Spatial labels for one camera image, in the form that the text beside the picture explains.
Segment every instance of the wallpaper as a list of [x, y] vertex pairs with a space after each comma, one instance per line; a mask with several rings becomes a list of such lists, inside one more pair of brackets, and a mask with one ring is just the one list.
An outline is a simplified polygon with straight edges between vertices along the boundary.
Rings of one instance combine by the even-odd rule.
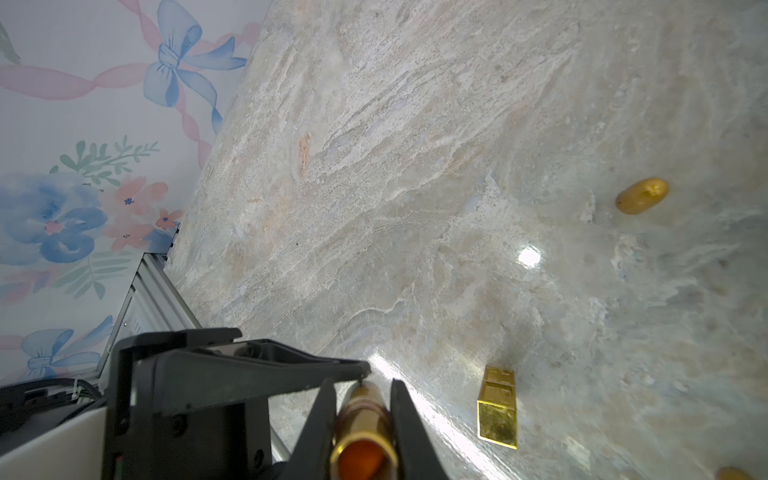
[[0, 5], [0, 385], [95, 368], [184, 221], [270, 1]]

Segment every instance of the blue bow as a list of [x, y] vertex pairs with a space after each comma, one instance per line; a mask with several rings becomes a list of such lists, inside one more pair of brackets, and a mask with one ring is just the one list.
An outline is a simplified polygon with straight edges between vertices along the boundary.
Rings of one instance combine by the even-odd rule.
[[61, 348], [72, 337], [74, 333], [72, 329], [40, 330], [27, 335], [22, 340], [22, 350], [31, 357], [27, 361], [29, 371], [20, 380], [25, 382], [50, 378], [56, 375], [53, 367], [98, 364], [101, 355], [96, 352], [80, 352], [71, 355], [70, 353], [94, 346], [107, 338], [112, 331], [113, 323], [114, 319], [110, 315], [99, 326], [65, 349]]
[[184, 7], [174, 0], [163, 0], [157, 8], [157, 25], [163, 36], [163, 43], [157, 53], [158, 60], [147, 68], [144, 76], [144, 96], [163, 107], [175, 107], [179, 101], [179, 81], [205, 98], [213, 111], [210, 122], [218, 134], [221, 115], [216, 109], [216, 88], [203, 75], [179, 68], [184, 63], [211, 70], [233, 70], [246, 64], [245, 58], [233, 57], [235, 37], [219, 48], [202, 55], [187, 52], [203, 35], [203, 29]]

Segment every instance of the gold cube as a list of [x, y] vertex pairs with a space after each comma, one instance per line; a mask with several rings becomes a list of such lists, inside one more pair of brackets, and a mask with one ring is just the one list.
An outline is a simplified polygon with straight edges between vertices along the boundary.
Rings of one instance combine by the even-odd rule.
[[486, 366], [478, 397], [478, 437], [517, 449], [517, 410], [515, 372]]

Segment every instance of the gold cylinder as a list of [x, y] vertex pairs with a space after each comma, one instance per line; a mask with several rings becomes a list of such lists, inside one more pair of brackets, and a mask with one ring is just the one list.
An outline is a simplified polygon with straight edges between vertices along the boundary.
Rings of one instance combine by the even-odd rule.
[[661, 202], [669, 193], [670, 186], [660, 178], [646, 178], [633, 184], [616, 197], [616, 208], [627, 215], [642, 214]]
[[[382, 455], [382, 461], [375, 472], [355, 475], [346, 473], [345, 465], [354, 463], [355, 458], [346, 455], [364, 455], [369, 449], [366, 445], [380, 449], [376, 455]], [[357, 461], [366, 463], [365, 458]], [[346, 393], [339, 416], [336, 418], [334, 446], [330, 457], [332, 480], [394, 480], [397, 478], [398, 459], [393, 446], [392, 420], [384, 406], [384, 398], [379, 388], [371, 382], [360, 382]]]
[[725, 467], [717, 471], [717, 480], [755, 480], [752, 475], [744, 470], [734, 467]]

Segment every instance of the marble surface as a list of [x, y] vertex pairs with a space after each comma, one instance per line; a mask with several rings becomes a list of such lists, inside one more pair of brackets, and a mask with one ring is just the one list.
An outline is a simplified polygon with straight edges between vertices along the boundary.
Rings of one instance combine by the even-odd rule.
[[[453, 479], [766, 477], [767, 52], [765, 2], [280, 0], [166, 271], [403, 378]], [[475, 436], [489, 363], [518, 451]]]

